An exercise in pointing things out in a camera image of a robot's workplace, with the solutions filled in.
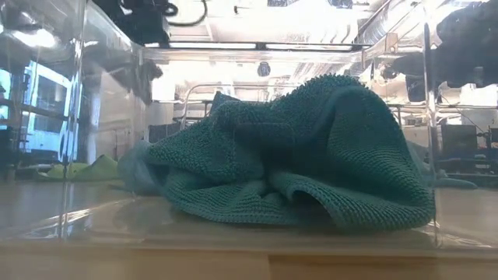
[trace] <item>window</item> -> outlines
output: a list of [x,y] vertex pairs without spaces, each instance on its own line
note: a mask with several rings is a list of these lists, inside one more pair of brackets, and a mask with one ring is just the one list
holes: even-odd
[[64,114],[67,89],[43,76],[38,76],[37,107]]
[[60,133],[62,129],[62,122],[63,121],[53,117],[45,117],[36,114],[34,117],[34,130]]

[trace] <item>ceiling light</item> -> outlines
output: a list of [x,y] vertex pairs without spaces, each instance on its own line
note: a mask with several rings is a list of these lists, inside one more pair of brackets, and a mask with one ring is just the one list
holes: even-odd
[[29,47],[53,47],[57,43],[54,36],[44,29],[31,33],[13,31],[12,35]]

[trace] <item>black cable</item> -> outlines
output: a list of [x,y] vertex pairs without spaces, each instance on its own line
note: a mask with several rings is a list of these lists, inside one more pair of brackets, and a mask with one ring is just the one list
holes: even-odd
[[195,20],[194,22],[191,22],[191,23],[172,23],[172,22],[168,22],[168,24],[170,24],[171,26],[176,26],[176,27],[189,27],[189,26],[196,26],[199,23],[202,23],[204,21],[205,17],[208,15],[208,3],[206,2],[206,0],[201,0],[201,2],[202,2],[202,5],[204,6],[204,12],[202,13],[202,16],[199,17],[197,20]]
[[[122,8],[132,11],[145,8],[146,6],[148,7],[152,6],[151,8],[161,12],[161,14],[163,14],[163,16],[165,17],[176,16],[178,14],[178,7],[175,4],[170,3],[169,0],[149,0],[152,2],[151,5],[144,3],[145,0],[118,0],[118,1],[119,5]],[[176,27],[190,27],[198,25],[199,23],[204,21],[205,17],[208,15],[208,3],[206,2],[206,0],[201,0],[201,2],[204,6],[204,12],[197,20],[191,23],[168,22],[168,24],[170,26],[176,26]]]

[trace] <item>floor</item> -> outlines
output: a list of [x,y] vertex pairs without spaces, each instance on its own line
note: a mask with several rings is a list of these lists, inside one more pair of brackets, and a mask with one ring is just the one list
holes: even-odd
[[63,183],[0,184],[0,229],[48,219],[59,215],[63,208],[72,212],[130,196],[100,183],[67,184],[67,187]]

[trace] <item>crumpled towel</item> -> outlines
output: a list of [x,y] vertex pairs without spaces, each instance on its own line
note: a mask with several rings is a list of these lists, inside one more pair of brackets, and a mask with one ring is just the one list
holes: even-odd
[[371,233],[424,226],[435,212],[398,123],[354,78],[325,75],[269,103],[228,101],[118,171],[216,222]]

